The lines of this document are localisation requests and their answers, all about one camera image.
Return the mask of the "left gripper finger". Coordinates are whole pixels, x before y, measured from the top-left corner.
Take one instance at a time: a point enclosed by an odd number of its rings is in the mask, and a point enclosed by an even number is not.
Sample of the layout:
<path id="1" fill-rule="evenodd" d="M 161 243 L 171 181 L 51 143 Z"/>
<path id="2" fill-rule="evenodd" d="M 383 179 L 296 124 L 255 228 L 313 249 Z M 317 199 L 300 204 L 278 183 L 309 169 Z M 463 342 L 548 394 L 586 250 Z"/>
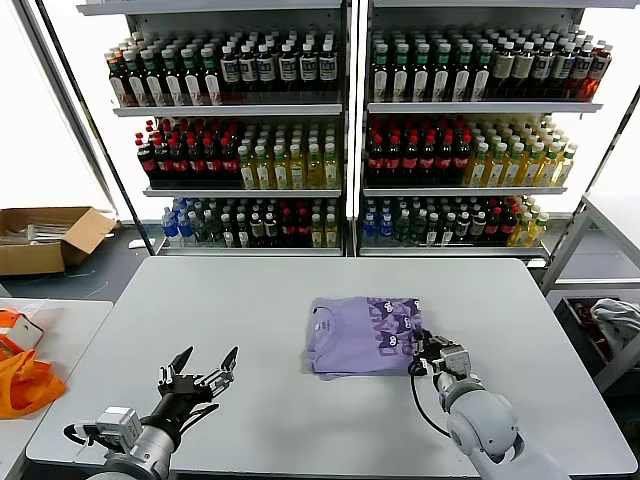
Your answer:
<path id="1" fill-rule="evenodd" d="M 238 347 L 234 346 L 225 356 L 220 366 L 198 381 L 198 386 L 208 389 L 213 396 L 219 396 L 234 381 Z"/>
<path id="2" fill-rule="evenodd" d="M 192 354 L 192 347 L 177 354 L 167 365 L 159 367 L 158 386 L 172 384 L 181 374 Z"/>

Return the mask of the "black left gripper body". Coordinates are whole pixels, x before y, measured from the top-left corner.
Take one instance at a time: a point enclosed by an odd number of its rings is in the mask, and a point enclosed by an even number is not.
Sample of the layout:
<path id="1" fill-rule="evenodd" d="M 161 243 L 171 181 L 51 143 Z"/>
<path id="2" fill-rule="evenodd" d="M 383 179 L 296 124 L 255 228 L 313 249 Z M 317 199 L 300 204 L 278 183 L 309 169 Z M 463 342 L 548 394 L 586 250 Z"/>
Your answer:
<path id="1" fill-rule="evenodd" d="M 158 387 L 160 401 L 148 416 L 148 425 L 170 436 L 184 434 L 216 410 L 213 395 L 198 386 L 202 375 L 179 375 L 169 385 Z"/>

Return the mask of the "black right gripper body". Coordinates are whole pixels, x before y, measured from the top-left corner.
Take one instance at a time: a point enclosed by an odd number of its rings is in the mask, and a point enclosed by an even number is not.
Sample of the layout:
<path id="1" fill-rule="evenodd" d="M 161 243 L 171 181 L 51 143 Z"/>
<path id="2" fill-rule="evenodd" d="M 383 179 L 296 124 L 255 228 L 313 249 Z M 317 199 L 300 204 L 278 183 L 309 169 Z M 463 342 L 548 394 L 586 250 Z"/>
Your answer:
<path id="1" fill-rule="evenodd" d="M 421 363 L 425 368 L 429 367 L 433 374 L 443 372 L 450 373 L 451 370 L 446 364 L 444 354 L 447 353 L 453 344 L 443 344 L 439 342 L 424 343 L 420 351 Z"/>

